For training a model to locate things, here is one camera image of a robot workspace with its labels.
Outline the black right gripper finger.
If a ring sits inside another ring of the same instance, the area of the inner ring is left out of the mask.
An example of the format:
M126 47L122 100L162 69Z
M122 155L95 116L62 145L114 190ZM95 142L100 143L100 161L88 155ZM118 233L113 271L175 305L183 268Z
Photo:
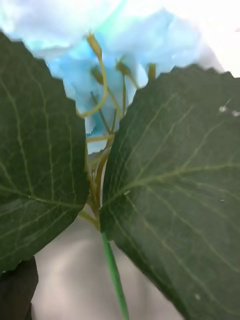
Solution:
M35 257L0 276L0 319L31 320L32 298L39 282Z

